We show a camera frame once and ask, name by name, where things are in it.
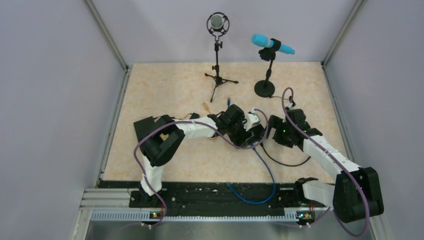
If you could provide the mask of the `black network switch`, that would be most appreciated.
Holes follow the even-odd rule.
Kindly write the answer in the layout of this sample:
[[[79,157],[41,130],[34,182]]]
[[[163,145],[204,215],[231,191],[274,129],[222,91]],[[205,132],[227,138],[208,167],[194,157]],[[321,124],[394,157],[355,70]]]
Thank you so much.
[[[153,116],[149,116],[133,123],[138,142],[143,140],[154,130],[154,124],[155,119]],[[139,148],[144,154],[153,154],[157,150],[157,141],[155,140],[155,136],[152,135],[146,139],[142,144],[139,145]]]

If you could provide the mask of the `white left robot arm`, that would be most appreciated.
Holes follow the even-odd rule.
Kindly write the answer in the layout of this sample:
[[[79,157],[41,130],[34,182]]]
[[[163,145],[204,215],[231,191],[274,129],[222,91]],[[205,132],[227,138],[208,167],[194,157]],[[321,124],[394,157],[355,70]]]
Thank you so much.
[[[199,117],[192,113],[190,119],[176,119],[169,115],[147,117],[133,123],[140,143],[145,176],[140,184],[141,200],[149,207],[160,202],[164,165],[175,155],[184,140],[213,138],[227,135],[238,148],[247,148],[261,141],[265,126],[254,110],[244,113],[235,104],[218,114]]]

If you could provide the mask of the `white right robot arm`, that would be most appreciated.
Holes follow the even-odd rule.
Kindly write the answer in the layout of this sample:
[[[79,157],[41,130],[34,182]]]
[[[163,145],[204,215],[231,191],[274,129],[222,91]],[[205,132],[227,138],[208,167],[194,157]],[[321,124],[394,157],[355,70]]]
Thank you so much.
[[[311,201],[334,210],[343,223],[365,219],[384,213],[384,202],[377,171],[361,167],[332,147],[323,134],[312,128],[302,109],[287,111],[285,118],[272,115],[268,128],[275,129],[272,139],[285,147],[298,147],[316,160],[334,180],[324,183],[315,177],[302,177],[295,182],[293,200],[299,206]]]

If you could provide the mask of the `blue microphone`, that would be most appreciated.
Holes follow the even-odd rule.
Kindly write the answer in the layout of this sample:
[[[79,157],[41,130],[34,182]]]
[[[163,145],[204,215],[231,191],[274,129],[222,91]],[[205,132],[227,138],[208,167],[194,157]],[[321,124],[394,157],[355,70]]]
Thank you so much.
[[[265,73],[265,79],[259,80],[255,84],[254,92],[262,98],[272,97],[275,93],[275,86],[270,82],[270,78],[272,75],[273,63],[276,59],[276,53],[280,52],[287,55],[294,55],[296,51],[292,47],[282,44],[280,40],[268,38],[263,34],[254,34],[251,37],[251,42],[258,47],[262,47],[262,49],[258,51],[258,54],[262,60],[269,62],[269,67]]]

